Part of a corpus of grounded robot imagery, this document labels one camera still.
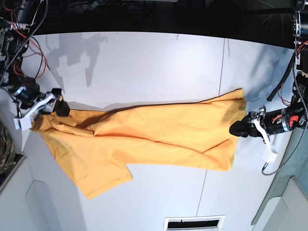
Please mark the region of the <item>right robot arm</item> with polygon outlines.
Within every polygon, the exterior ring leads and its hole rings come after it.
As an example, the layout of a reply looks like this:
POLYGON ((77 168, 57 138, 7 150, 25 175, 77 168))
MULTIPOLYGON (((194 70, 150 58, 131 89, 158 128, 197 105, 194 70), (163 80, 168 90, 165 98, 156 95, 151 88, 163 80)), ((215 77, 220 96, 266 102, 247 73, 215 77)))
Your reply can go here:
POLYGON ((63 100, 62 90, 41 92, 38 79, 49 64, 34 34, 44 22, 49 8, 47 0, 2 0, 0 2, 0 87, 16 105, 17 116, 22 110, 69 116, 70 108, 63 100), (27 50, 40 56, 37 73, 29 77, 22 70, 27 50))

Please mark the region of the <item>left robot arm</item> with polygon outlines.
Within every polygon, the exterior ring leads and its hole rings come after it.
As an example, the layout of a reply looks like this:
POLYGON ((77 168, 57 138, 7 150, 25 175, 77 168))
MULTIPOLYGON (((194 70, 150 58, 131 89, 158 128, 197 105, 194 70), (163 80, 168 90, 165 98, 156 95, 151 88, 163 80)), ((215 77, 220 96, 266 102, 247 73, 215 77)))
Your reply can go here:
POLYGON ((274 96, 281 96, 283 86, 293 76, 292 97, 284 101, 285 108, 266 111, 262 106, 259 111, 250 111, 241 121, 230 127, 230 134, 237 137, 262 137, 269 144, 269 136, 290 132, 296 128, 308 127, 308 2, 297 0, 293 13, 293 32, 295 51, 291 56, 286 71, 280 82, 267 97, 271 101, 274 96))

